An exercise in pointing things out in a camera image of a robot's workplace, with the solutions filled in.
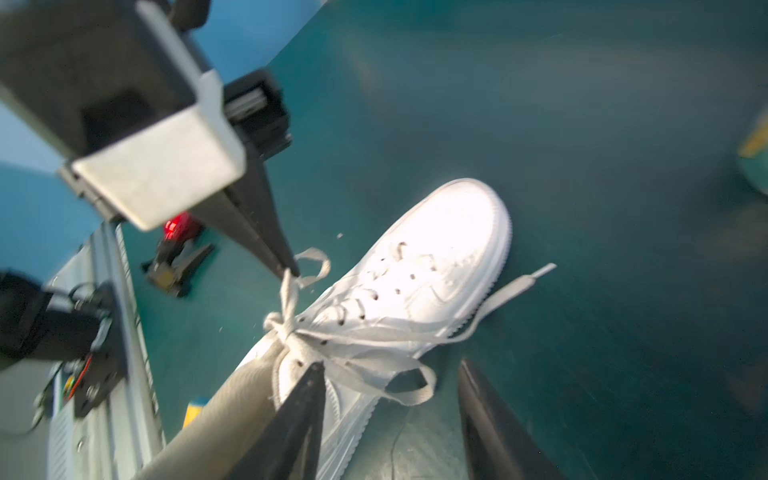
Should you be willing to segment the white shoelace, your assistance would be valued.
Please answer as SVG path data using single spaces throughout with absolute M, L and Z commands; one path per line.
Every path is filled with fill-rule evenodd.
M 437 384 L 433 369 L 420 361 L 428 350 L 461 343 L 471 338 L 479 324 L 498 308 L 524 294 L 537 280 L 557 268 L 549 263 L 539 270 L 522 275 L 488 296 L 467 318 L 454 326 L 446 326 L 440 335 L 431 327 L 411 319 L 379 316 L 368 319 L 360 296 L 344 295 L 320 302 L 313 318 L 328 320 L 330 326 L 313 328 L 308 314 L 295 313 L 299 291 L 325 278 L 331 270 L 327 255 L 315 248 L 296 255 L 298 260 L 321 264 L 316 276 L 294 277 L 284 274 L 281 284 L 281 310 L 267 315 L 264 327 L 303 367 L 320 362 L 330 380 L 361 394 L 386 398 L 405 406 L 422 404 L 432 398 Z M 389 392 L 381 383 L 386 374 L 419 372 L 425 385 L 417 390 Z

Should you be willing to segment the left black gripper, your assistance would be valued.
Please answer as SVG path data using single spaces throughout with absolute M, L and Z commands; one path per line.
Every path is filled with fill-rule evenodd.
M 272 73 L 261 68 L 227 83 L 223 109 L 246 145 L 241 178 L 190 209 L 192 216 L 253 254 L 281 278 L 300 274 L 281 228 L 264 161 L 292 142 L 283 91 Z

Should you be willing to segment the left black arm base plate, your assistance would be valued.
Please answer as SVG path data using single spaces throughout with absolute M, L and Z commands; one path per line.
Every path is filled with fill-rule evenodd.
M 114 283 L 100 283 L 88 297 L 73 300 L 72 312 L 98 321 L 83 366 L 66 396 L 75 418 L 84 419 L 128 377 L 122 313 Z

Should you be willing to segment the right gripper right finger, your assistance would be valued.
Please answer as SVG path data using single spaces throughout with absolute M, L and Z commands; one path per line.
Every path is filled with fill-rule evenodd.
M 470 479 L 562 479 L 517 416 L 469 359 L 458 369 L 461 432 Z

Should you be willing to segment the white sneaker shoe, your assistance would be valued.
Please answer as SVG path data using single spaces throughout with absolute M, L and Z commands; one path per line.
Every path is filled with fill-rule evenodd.
M 401 216 L 337 282 L 297 316 L 313 328 L 330 326 L 313 317 L 320 302 L 360 296 L 368 319 L 393 316 L 431 327 L 467 318 L 498 279 L 512 238 L 509 214 L 499 196 L 474 179 L 451 181 Z M 261 435 L 310 366 L 303 367 L 265 329 L 202 413 L 139 472 L 142 479 L 219 479 Z M 386 374 L 393 393 L 425 385 L 417 371 Z M 346 471 L 377 403 L 328 377 L 318 477 Z

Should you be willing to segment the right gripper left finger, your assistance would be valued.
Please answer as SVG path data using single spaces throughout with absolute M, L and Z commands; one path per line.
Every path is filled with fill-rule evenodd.
M 325 369 L 309 366 L 228 479 L 314 479 L 325 412 Z

